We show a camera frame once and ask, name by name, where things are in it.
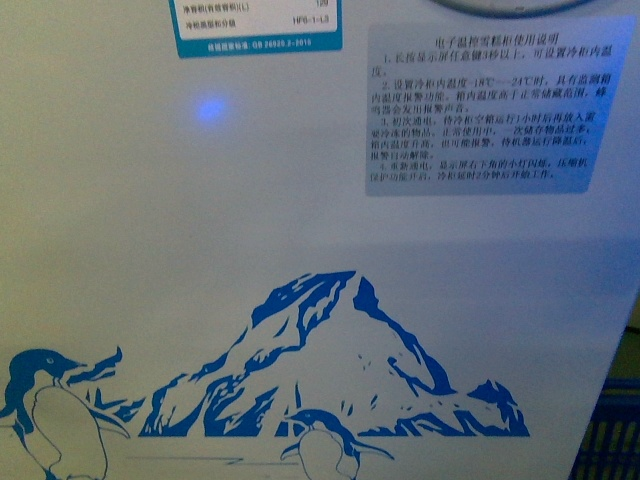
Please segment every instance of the specification label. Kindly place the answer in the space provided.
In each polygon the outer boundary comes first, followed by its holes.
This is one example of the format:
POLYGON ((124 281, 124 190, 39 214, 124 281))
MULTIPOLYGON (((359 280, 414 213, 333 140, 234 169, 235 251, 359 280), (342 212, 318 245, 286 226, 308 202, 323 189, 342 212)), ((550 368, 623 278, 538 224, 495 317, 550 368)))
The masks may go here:
POLYGON ((633 27, 372 26, 367 194, 587 191, 633 27))
POLYGON ((169 0, 181 58, 340 50, 341 0, 169 0))

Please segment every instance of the blue mountain graphic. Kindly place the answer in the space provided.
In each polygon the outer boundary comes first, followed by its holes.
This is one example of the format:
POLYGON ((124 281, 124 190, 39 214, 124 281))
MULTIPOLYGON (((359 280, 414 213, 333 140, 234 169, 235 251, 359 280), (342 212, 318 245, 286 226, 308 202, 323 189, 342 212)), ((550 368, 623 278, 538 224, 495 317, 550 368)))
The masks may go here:
POLYGON ((301 409, 361 436, 527 436, 511 393, 454 390, 445 368, 354 271, 307 274, 256 307, 231 347, 159 388, 140 436, 295 436, 301 409))

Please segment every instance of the penguin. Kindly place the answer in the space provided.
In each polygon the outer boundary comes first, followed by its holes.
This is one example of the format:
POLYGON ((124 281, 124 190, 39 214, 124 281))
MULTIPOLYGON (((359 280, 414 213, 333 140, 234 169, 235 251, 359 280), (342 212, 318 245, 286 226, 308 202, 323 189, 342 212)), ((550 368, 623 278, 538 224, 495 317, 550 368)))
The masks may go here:
POLYGON ((340 420, 327 411, 300 410, 286 420, 301 423, 305 431, 297 443, 284 449, 280 459, 298 455, 309 480, 357 480, 361 453, 394 460, 386 450, 356 440, 340 420))
POLYGON ((9 364, 0 418, 15 413, 13 430, 45 480, 104 480, 108 465, 100 429, 129 437, 118 420, 65 389, 62 377, 85 366, 46 349, 20 352, 9 364))

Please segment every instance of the blue decal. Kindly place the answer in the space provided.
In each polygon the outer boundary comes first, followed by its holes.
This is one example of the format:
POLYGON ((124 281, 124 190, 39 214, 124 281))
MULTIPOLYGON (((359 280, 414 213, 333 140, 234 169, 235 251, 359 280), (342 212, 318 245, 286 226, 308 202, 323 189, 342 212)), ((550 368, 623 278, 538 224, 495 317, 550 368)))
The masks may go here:
POLYGON ((310 480, 326 478, 326 472, 331 470, 355 480, 362 453, 383 455, 393 460, 386 450, 356 440, 335 415, 324 410, 301 410, 288 419, 301 423, 305 430, 298 442, 282 452, 280 459, 298 455, 310 480))
MULTIPOLYGON (((303 275, 273 289, 253 310, 242 334, 217 358, 195 373, 174 376, 136 401, 122 395, 106 400, 103 388, 87 390, 84 398, 70 390, 114 376, 123 359, 120 348, 92 367, 52 350, 27 350, 9 365, 0 418, 12 418, 11 427, 46 480, 104 479, 108 461, 101 432, 128 437, 124 425, 145 406, 148 413, 141 419, 139 437, 186 437, 197 430, 207 437, 294 439, 281 461, 298 456, 310 480, 327 478, 321 472, 332 469, 356 479, 363 453, 393 460, 390 452, 358 437, 529 436, 524 415, 504 385, 487 380, 469 393, 457 392, 444 366, 379 303, 373 285, 354 271, 303 275), (347 290, 350 283, 354 288, 347 290), (371 338, 382 340, 370 345, 371 338), (286 371, 286 365, 307 365, 309 358, 318 362, 313 352, 323 351, 318 350, 323 341, 332 347, 346 345, 348 351, 335 360, 329 357, 328 364, 309 364, 308 375, 282 374, 283 365, 286 371), (48 374, 46 384, 36 384, 44 378, 37 372, 48 374), (360 374, 366 376, 362 385, 370 387, 348 388, 360 374), (317 394, 317 387, 324 385, 338 385, 339 390, 327 396, 331 402, 317 394), (86 471, 65 470, 69 447, 47 430, 50 425, 41 415, 54 402, 64 405, 59 407, 64 415, 74 416, 74 428, 79 428, 74 433, 97 452, 86 471), (44 459, 31 452, 31 435, 48 441, 60 457, 44 459)), ((241 461, 243 452, 238 453, 241 461)))
POLYGON ((91 371, 70 376, 66 382, 62 380, 65 374, 86 365, 46 349, 26 350, 11 360, 10 380, 5 389, 5 406, 0 410, 0 418, 15 414, 13 430, 25 450, 44 471, 45 480, 105 478, 108 460, 101 430, 111 430, 127 438, 129 434, 122 421, 108 411, 114 405, 107 404, 104 405, 107 409, 98 409, 76 396, 68 387, 73 383, 96 381, 110 376, 104 375, 104 372, 120 361, 121 354, 118 349, 114 357, 98 362, 91 371), (38 372, 49 374, 49 380, 45 384, 37 384, 38 372), (25 404, 27 396, 31 399, 28 405, 25 404), (56 415, 73 419, 74 436, 81 439, 85 451, 92 452, 91 461, 82 464, 74 459, 77 452, 73 448, 77 445, 77 438, 70 445, 68 436, 58 430, 56 423, 51 423, 50 414, 54 409, 56 415), (41 449, 32 450, 30 445, 34 443, 49 444, 57 454, 51 456, 41 449))

